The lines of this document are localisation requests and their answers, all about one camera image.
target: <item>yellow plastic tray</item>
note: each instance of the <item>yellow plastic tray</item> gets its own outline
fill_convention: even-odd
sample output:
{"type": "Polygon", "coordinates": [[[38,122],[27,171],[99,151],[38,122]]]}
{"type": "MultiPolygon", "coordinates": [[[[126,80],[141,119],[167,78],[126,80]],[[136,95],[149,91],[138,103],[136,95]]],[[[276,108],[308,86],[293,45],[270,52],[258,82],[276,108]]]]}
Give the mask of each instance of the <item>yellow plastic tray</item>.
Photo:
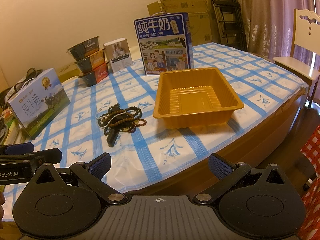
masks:
{"type": "Polygon", "coordinates": [[[168,128],[219,124],[244,104],[215,67],[162,72],[154,118],[168,128]]]}

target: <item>chair backrest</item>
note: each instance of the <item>chair backrest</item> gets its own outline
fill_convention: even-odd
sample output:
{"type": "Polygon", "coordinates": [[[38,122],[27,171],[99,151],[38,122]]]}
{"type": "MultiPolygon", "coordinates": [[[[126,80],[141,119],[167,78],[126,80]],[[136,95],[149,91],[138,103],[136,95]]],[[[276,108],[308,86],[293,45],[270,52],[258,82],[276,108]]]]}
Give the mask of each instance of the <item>chair backrest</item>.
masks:
{"type": "Polygon", "coordinates": [[[311,22],[313,19],[320,22],[320,16],[315,12],[307,9],[294,9],[291,57],[293,57],[294,45],[301,46],[320,55],[320,25],[311,22]]]}

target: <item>human hand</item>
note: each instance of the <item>human hand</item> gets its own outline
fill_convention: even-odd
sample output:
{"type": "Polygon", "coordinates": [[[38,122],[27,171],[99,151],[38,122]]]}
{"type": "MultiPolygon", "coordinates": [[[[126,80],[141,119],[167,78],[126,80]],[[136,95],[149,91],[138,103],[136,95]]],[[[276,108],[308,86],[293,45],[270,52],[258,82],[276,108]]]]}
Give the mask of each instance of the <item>human hand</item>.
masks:
{"type": "Polygon", "coordinates": [[[3,218],[3,215],[4,215],[4,210],[3,210],[3,207],[2,205],[5,203],[5,198],[4,198],[4,195],[2,192],[0,192],[0,229],[3,228],[3,222],[2,222],[2,218],[3,218]]]}

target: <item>tray bottom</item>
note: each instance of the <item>tray bottom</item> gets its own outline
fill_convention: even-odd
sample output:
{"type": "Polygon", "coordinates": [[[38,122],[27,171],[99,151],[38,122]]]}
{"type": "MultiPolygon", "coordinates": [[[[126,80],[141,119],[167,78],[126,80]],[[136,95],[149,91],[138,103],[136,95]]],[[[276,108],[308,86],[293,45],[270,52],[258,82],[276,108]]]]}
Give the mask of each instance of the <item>tray bottom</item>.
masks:
{"type": "Polygon", "coordinates": [[[193,114],[221,107],[212,86],[170,90],[170,113],[193,114]]]}

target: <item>wall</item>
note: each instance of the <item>wall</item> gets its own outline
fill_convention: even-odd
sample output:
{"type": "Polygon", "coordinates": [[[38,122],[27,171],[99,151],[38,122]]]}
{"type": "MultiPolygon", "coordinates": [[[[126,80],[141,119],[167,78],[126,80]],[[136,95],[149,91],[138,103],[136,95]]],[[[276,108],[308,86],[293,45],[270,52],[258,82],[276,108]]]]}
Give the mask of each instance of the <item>wall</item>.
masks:
{"type": "Polygon", "coordinates": [[[100,36],[137,45],[133,20],[147,17],[157,0],[0,0],[0,68],[13,86],[30,67],[72,62],[71,46],[100,36]]]}

